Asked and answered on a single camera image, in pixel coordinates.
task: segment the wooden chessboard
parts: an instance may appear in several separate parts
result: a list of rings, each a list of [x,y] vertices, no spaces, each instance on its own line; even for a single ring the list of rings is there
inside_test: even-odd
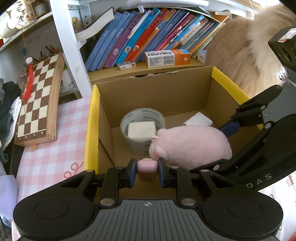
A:
[[[64,64],[63,56],[59,53],[33,66],[32,94],[22,102],[15,144],[30,146],[57,139],[57,106]]]

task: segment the fluffy dog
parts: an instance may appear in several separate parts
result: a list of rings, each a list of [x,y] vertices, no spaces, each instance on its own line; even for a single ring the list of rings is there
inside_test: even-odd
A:
[[[281,84],[282,65],[268,41],[282,28],[296,24],[295,15],[284,5],[268,7],[254,20],[230,20],[207,48],[206,66],[216,66],[249,97]]]

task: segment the red book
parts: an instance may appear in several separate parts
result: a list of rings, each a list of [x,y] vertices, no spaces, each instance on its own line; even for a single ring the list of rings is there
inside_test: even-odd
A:
[[[155,17],[155,19],[149,24],[146,30],[142,33],[141,37],[137,40],[132,50],[129,52],[128,56],[124,61],[130,61],[136,55],[136,53],[141,49],[142,45],[149,38],[150,34],[156,29],[157,25],[164,19],[164,17],[169,13],[169,10],[163,8],[160,13]]]
[[[194,16],[188,14],[183,18],[182,21],[171,31],[171,33],[161,42],[161,44],[156,48],[156,50],[161,50],[187,23],[189,23]]]

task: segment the white block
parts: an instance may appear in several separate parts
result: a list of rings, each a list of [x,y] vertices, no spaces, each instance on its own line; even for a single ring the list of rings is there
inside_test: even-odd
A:
[[[128,137],[145,141],[156,135],[156,126],[154,121],[131,122],[128,124]]]
[[[184,126],[212,126],[213,122],[203,115],[202,113],[198,112],[194,116],[192,116],[189,120],[183,123]]]

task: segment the pink plush pig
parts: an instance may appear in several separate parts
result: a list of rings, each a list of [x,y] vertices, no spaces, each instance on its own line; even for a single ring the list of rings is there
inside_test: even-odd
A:
[[[160,129],[151,137],[153,160],[164,158],[170,166],[191,170],[220,159],[230,159],[232,151],[226,136],[208,126],[178,126]]]

